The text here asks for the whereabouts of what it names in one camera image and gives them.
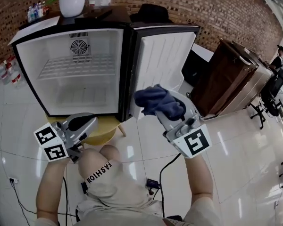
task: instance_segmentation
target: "fan grille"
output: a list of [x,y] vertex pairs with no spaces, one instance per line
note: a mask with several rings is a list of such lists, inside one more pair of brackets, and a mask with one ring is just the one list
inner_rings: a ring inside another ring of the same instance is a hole
[[83,55],[86,53],[87,48],[89,45],[83,40],[75,40],[72,42],[70,49],[72,52],[74,52],[76,55]]

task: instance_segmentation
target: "navy blue towel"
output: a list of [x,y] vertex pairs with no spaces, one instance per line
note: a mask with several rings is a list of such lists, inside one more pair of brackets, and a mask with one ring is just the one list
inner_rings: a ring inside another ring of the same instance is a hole
[[176,121],[184,112],[179,102],[159,84],[138,90],[133,97],[137,106],[144,107],[144,115],[155,115],[155,111],[161,111],[168,119]]

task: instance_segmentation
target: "black hat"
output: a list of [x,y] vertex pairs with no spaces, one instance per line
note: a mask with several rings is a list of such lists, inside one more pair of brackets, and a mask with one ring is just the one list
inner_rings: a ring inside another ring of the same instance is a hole
[[280,45],[277,45],[277,47],[279,48],[280,51],[283,51],[283,47]]

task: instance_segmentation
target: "white flower pot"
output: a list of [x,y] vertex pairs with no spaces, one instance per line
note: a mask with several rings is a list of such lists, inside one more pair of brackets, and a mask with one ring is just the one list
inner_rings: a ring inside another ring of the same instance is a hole
[[78,16],[85,4],[85,0],[58,0],[58,2],[64,17]]

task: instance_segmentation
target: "person in black clothing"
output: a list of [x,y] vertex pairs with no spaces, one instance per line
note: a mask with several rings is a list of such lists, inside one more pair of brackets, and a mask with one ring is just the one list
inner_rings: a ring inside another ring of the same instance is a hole
[[283,47],[278,46],[278,56],[273,60],[273,62],[270,64],[269,68],[272,70],[278,71],[279,68],[283,67]]

